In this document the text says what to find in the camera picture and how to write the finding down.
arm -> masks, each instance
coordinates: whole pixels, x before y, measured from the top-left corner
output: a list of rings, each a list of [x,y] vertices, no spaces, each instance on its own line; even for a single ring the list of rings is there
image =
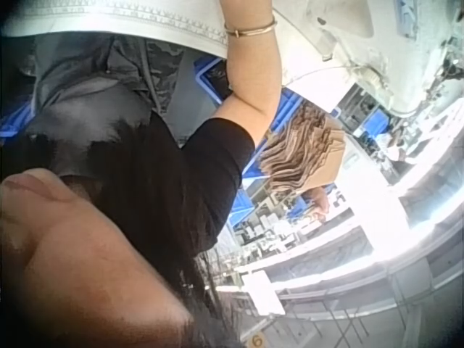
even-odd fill
[[[271,0],[221,0],[230,29],[263,28],[273,21]],[[275,31],[235,38],[229,36],[228,79],[233,94],[215,117],[244,128],[258,145],[274,117],[281,96],[282,65]]]

